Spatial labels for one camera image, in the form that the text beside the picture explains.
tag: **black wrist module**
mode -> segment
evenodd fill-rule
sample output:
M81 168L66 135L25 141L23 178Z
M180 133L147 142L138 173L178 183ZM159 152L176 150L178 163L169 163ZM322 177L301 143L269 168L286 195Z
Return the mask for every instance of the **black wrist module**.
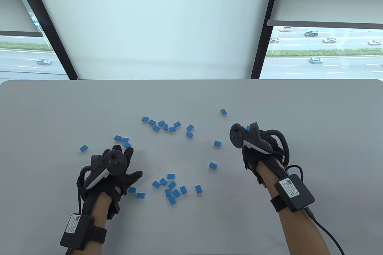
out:
M73 213L61 238L60 245L73 250L84 250L89 241L104 244L107 230L94 226L94 223L94 217Z

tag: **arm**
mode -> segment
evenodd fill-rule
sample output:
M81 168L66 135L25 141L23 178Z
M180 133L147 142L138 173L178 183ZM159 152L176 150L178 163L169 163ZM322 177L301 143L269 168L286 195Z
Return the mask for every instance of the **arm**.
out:
M271 198L279 195L274 187L278 181L276 175L262 161L256 171L264 180ZM278 214L291 255L331 255L319 229L305 211L292 213L284 208Z

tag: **wrist strap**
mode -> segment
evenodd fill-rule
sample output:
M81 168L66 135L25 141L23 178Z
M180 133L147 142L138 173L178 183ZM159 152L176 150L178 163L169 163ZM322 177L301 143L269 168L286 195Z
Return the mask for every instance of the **wrist strap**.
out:
M90 235L89 241L95 241L104 244L106 236L107 230L105 228L93 226L92 234Z
M274 206L276 212L279 212L287 207L286 203L283 201L280 195L275 196L273 199L270 200L270 202Z

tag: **hand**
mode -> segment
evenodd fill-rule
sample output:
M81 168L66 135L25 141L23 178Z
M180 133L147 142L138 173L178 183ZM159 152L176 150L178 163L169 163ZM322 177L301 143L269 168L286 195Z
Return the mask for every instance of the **hand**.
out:
M115 145L112 149L122 151L120 145ZM105 157L109 151L109 149L105 150L102 156ZM134 150L131 147L128 147L124 151L127 165L122 175L118 177L109 175L107 178L102 178L94 187L89 190L86 190L83 187L80 188L80 194L84 200L82 208L83 214L90 215L96 200L99 198L99 196L104 196L105 194L107 194L112 200L109 206L107 219L112 219L115 214L119 213L120 208L118 202L120 201L121 196L126 195L128 188L142 177L142 171L126 174L127 168L130 164L130 159L133 155L133 151Z

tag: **forearm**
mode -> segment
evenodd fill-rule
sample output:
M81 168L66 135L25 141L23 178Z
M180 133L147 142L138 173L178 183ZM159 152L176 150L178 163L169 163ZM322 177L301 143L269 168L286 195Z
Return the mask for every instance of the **forearm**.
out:
M93 207L92 213L90 214L95 218L95 226L105 228L107 222L108 209L112 199L105 193L102 192ZM83 251L74 250L73 255L101 255L102 244L99 242L90 241L86 244Z
M271 198L278 196L274 184L279 180L263 162L257 166ZM279 211L287 246L291 255L330 255L326 243L315 223L303 211L291 212L288 208Z

